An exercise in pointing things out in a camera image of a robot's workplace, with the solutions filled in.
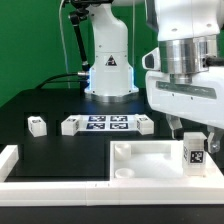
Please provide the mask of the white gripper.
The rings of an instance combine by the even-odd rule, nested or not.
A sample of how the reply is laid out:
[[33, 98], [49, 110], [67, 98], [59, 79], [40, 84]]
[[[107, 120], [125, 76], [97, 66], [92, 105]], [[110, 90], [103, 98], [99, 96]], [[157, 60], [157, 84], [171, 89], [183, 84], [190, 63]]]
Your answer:
[[159, 49], [142, 58], [147, 69], [146, 94], [150, 107], [165, 114], [173, 139], [181, 139], [180, 118], [208, 125], [208, 152], [221, 149], [224, 129], [224, 66], [211, 66], [208, 71], [195, 74], [192, 83], [175, 85], [160, 69]]

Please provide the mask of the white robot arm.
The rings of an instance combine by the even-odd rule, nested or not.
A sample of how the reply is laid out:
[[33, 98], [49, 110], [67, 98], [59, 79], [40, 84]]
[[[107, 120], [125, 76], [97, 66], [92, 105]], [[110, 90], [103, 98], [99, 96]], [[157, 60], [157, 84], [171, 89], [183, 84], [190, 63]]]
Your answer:
[[[218, 35], [224, 26], [224, 0], [140, 0], [147, 27], [140, 40], [145, 87], [152, 109], [166, 115], [172, 129], [183, 119], [208, 127], [208, 149], [220, 149], [224, 136], [224, 59]], [[121, 100], [138, 92], [127, 59], [127, 27], [112, 13], [111, 3], [88, 7], [95, 41], [95, 61], [85, 93], [101, 101]]]

